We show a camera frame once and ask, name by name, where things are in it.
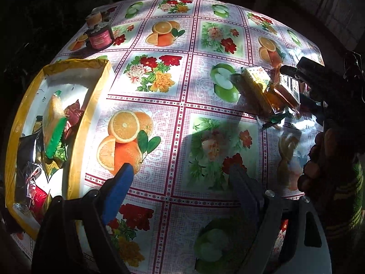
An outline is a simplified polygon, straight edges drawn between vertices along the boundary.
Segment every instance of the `green candy wrapper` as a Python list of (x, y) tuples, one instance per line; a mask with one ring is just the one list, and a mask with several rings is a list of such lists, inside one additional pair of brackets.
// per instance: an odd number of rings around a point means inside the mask
[(48, 158), (53, 158), (61, 140), (67, 117), (62, 109), (60, 91), (52, 95), (43, 114), (44, 152)]

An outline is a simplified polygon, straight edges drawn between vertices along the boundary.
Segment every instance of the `flower print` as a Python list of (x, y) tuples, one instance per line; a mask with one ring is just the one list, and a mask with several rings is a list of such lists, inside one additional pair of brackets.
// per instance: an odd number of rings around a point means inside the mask
[(105, 226), (105, 228), (107, 229), (107, 232), (109, 235), (113, 235), (113, 230), (110, 226), (107, 225), (107, 226)]
[(132, 267), (138, 267), (139, 262), (144, 261), (145, 257), (139, 252), (139, 245), (134, 241), (127, 241), (124, 237), (118, 237), (120, 258)]
[(150, 56), (149, 58), (146, 58), (145, 56), (142, 57), (140, 59), (140, 63), (143, 65), (143, 66), (149, 66), (151, 68), (156, 68), (157, 67), (157, 63), (156, 63), (156, 58), (154, 58), (153, 56)]
[(229, 168), (233, 164), (238, 164), (241, 168), (243, 168), (245, 171), (247, 171), (247, 168), (242, 162), (242, 157), (239, 153), (236, 153), (232, 157), (226, 157), (223, 161), (222, 171), (226, 174), (229, 174)]
[(116, 9), (116, 6), (112, 7), (112, 8), (109, 8), (106, 12), (107, 13), (112, 13), (115, 9)]
[(160, 60), (164, 63), (166, 66), (179, 66), (180, 60), (182, 59), (182, 56), (175, 56), (175, 55), (162, 55), (159, 57)]
[(160, 8), (161, 8), (162, 11), (166, 12), (166, 11), (170, 10), (171, 5), (170, 4), (161, 4)]
[(209, 161), (215, 161), (216, 157), (219, 156), (219, 146), (217, 141), (215, 141), (214, 139), (207, 139), (205, 141), (202, 141), (201, 147), (208, 155)]
[(258, 15), (255, 15), (255, 14), (252, 14), (252, 17), (256, 18), (257, 20), (259, 21), (263, 21), (262, 17), (261, 16), (258, 16)]
[(18, 237), (19, 240), (23, 240), (24, 239), (24, 232), (16, 233), (16, 236)]
[(186, 5), (178, 5), (177, 6), (177, 13), (187, 13), (189, 11), (189, 7)]
[(272, 26), (268, 25), (266, 27), (268, 28), (268, 30), (269, 30), (270, 33), (273, 33), (275, 35), (277, 34), (277, 31)]
[(119, 221), (118, 219), (113, 219), (112, 221), (109, 222), (108, 226), (111, 228), (111, 229), (118, 229), (119, 228)]
[(161, 93), (167, 93), (169, 88), (174, 84), (175, 82), (171, 80), (170, 73), (162, 73), (161, 71), (157, 71), (155, 81), (151, 85), (150, 90), (153, 92), (157, 92), (159, 90)]
[(237, 45), (234, 44), (232, 38), (222, 39), (220, 44), (224, 46), (226, 53), (230, 52), (231, 54), (234, 54), (234, 52), (237, 50)]
[(256, 19), (256, 18), (254, 18), (254, 17), (251, 17), (251, 20), (252, 20), (255, 24), (257, 24), (257, 25), (261, 25), (261, 23), (262, 23), (262, 21), (260, 21), (260, 20), (258, 20), (258, 19)]
[(178, 1), (176, 1), (176, 0), (167, 0), (166, 3), (176, 5), (176, 4), (178, 4)]
[(233, 36), (237, 37), (239, 35), (239, 32), (236, 29), (231, 29), (230, 32)]
[(123, 35), (115, 38), (114, 45), (120, 45), (124, 41), (125, 41), (125, 35), (123, 34)]
[(121, 33), (120, 29), (113, 30), (113, 36), (114, 36), (114, 38), (117, 38), (120, 33)]
[(225, 140), (218, 130), (205, 131), (202, 135), (201, 147), (208, 155), (209, 161), (215, 161), (221, 150), (224, 150)]
[(142, 75), (151, 72), (152, 69), (149, 66), (143, 66), (142, 64), (131, 65), (129, 71), (125, 74), (130, 78), (132, 83), (140, 82)]
[(223, 37), (223, 32), (221, 29), (217, 28), (217, 27), (211, 27), (208, 28), (208, 35), (210, 38), (212, 39), (220, 39)]
[(243, 147), (250, 148), (250, 145), (252, 145), (252, 137), (250, 136), (250, 132), (248, 130), (240, 132), (240, 140), (242, 141)]
[(269, 20), (269, 19), (267, 19), (267, 18), (264, 18), (264, 17), (262, 17), (261, 18), (263, 21), (265, 21), (265, 22), (267, 22), (267, 23), (269, 23), (269, 24), (273, 24), (273, 22), (271, 21), (271, 20)]
[(127, 220), (125, 224), (131, 229), (134, 229), (135, 227), (145, 231), (150, 229), (149, 219), (152, 218), (154, 212), (152, 209), (125, 204), (119, 208), (119, 212), (123, 215), (123, 219)]

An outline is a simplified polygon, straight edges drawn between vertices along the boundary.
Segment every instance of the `jar lid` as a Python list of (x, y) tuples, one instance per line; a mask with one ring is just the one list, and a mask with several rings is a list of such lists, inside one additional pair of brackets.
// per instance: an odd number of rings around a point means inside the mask
[(85, 20), (86, 20), (86, 24), (88, 25), (88, 27), (89, 28), (93, 28), (98, 23), (101, 23), (101, 21), (102, 21), (102, 14), (100, 13), (100, 11), (91, 13), (91, 14), (89, 14), (86, 17)]

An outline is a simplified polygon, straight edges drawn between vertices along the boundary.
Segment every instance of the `fingers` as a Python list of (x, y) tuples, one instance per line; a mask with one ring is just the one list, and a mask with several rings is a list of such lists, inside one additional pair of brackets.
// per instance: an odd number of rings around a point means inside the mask
[(314, 143), (320, 146), (322, 144), (322, 141), (323, 141), (323, 132), (319, 132), (316, 138), (314, 138)]
[(311, 148), (311, 150), (309, 151), (308, 156), (309, 156), (309, 158), (310, 158), (312, 161), (316, 162), (316, 161), (318, 161), (318, 159), (319, 159), (319, 154), (320, 154), (320, 153), (321, 153), (321, 146), (320, 146), (320, 145), (315, 144), (315, 145)]
[(320, 170), (319, 166), (312, 161), (309, 161), (308, 163), (306, 163), (304, 165), (303, 172), (305, 175), (307, 175), (311, 179), (316, 179), (321, 174), (321, 170)]
[(333, 157), (337, 152), (337, 146), (338, 143), (335, 130), (328, 129), (324, 135), (324, 153), (326, 154), (326, 157)]
[(303, 174), (298, 178), (297, 187), (301, 192), (308, 192), (312, 185), (312, 179)]

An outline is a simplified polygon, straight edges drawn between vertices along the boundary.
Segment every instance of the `table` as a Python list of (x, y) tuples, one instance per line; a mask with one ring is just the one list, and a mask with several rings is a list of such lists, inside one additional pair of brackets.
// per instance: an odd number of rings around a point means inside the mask
[[(214, 0), (125, 0), (98, 10), (112, 25), (115, 43), (92, 52), (84, 25), (53, 60), (107, 57), (116, 74), (91, 119), (81, 178), (70, 174), (68, 197), (113, 176), (100, 150), (116, 141), (114, 166), (129, 162), (136, 173), (107, 226), (121, 257), (133, 273), (193, 273), (194, 249), (204, 255), (201, 229), (222, 230), (230, 243), (235, 237), (227, 228), (245, 225), (251, 232), (229, 187), (229, 164), (241, 162), (263, 188), (297, 199), (297, 179), (322, 130), (308, 113), (263, 129), (227, 75), (250, 66), (269, 71), (278, 62), (295, 66), (302, 56), (323, 64), (321, 53), (272, 18)], [(249, 235), (238, 240), (249, 244)], [(26, 234), (14, 239), (31, 257), (34, 241)], [(197, 262), (200, 273), (205, 258)]]

